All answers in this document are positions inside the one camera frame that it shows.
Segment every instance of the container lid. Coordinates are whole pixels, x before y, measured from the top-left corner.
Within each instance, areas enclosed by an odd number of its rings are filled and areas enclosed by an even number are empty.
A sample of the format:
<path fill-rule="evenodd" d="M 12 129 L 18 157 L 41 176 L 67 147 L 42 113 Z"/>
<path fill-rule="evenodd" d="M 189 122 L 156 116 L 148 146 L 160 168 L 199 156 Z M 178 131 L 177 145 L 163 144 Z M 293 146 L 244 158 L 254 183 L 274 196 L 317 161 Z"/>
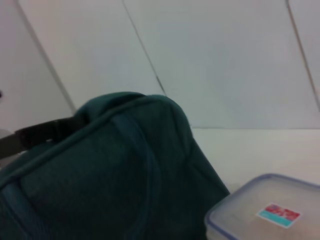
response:
<path fill-rule="evenodd" d="M 320 186 L 262 175 L 212 208 L 205 224 L 229 240 L 320 240 Z"/>

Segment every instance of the red and blue label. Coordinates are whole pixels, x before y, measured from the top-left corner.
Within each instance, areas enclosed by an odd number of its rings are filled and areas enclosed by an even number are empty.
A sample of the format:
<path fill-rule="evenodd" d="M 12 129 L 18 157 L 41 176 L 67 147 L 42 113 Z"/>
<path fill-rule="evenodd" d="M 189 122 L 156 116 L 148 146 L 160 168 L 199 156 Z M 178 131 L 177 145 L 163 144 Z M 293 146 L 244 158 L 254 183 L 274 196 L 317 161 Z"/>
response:
<path fill-rule="evenodd" d="M 257 213 L 257 216 L 271 223 L 284 228 L 290 228 L 300 217 L 301 213 L 279 206 L 274 203 L 268 204 L 264 209 Z"/>

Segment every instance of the dark green backpack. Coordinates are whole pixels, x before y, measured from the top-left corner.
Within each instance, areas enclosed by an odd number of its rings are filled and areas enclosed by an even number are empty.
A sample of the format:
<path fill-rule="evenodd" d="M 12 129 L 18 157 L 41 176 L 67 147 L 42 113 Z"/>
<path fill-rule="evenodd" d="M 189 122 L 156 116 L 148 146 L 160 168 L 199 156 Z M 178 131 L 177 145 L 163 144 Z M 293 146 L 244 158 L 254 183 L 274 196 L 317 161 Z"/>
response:
<path fill-rule="evenodd" d="M 229 194 L 165 96 L 95 98 L 0 140 L 0 156 L 18 149 L 31 150 L 0 171 L 1 240 L 206 239 Z"/>

